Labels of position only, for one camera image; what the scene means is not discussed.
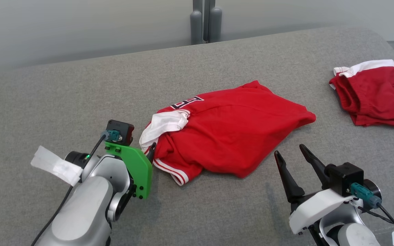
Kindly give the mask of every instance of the teal connector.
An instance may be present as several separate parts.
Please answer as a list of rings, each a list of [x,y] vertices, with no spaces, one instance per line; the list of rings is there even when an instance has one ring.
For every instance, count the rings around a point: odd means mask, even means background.
[[[378,208],[378,203],[381,204],[382,200],[378,196],[375,196],[372,191],[368,190],[359,183],[351,184],[351,194],[362,199],[372,208]]]
[[[106,141],[119,141],[119,131],[107,130],[107,132],[109,133],[109,136]]]

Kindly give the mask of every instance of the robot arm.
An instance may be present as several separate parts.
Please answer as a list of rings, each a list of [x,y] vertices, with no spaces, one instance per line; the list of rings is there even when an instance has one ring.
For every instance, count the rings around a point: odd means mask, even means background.
[[[156,145],[147,156],[130,147],[133,129],[110,120],[105,138],[108,154],[94,156],[94,148],[91,154],[67,155],[66,161],[83,168],[81,184],[45,230],[40,246],[108,246],[111,222],[119,219],[130,198],[148,197]]]
[[[325,166],[305,145],[300,145],[300,150],[319,177],[322,191],[305,195],[283,157],[275,151],[280,178],[291,203],[289,224],[293,233],[302,235],[302,230],[308,229],[318,246],[379,246],[359,216],[373,208],[383,209],[376,184],[364,179],[364,171],[349,162]]]

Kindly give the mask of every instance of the red jersey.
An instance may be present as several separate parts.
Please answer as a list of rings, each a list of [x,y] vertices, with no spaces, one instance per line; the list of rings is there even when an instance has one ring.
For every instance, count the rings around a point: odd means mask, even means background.
[[[258,81],[197,95],[159,110],[141,135],[157,142],[153,165],[183,185],[203,169],[244,178],[295,128],[316,116]]]

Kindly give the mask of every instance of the gray cushion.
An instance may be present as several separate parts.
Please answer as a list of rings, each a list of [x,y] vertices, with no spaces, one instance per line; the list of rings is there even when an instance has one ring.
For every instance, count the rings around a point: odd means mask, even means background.
[[[158,109],[191,96],[252,80],[305,105],[317,121],[278,147],[307,193],[319,179],[300,153],[308,146],[325,164],[351,162],[382,191],[394,215],[394,128],[354,126],[328,86],[332,69],[394,59],[378,34],[321,28],[228,42],[28,67],[0,75],[0,246],[29,245],[68,185],[30,161],[39,145],[61,157],[89,152],[109,119],[135,125],[133,146]],[[131,200],[113,223],[112,245],[312,245],[293,235],[289,204],[274,157],[250,176],[203,172],[179,187],[155,170],[148,200]],[[363,219],[380,243],[394,226]]]

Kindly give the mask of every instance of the white tape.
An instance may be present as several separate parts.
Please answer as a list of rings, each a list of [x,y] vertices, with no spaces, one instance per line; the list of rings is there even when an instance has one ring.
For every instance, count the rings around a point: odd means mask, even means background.
[[[61,159],[42,146],[34,154],[31,165],[54,174],[72,186],[77,184],[83,172],[81,167]]]

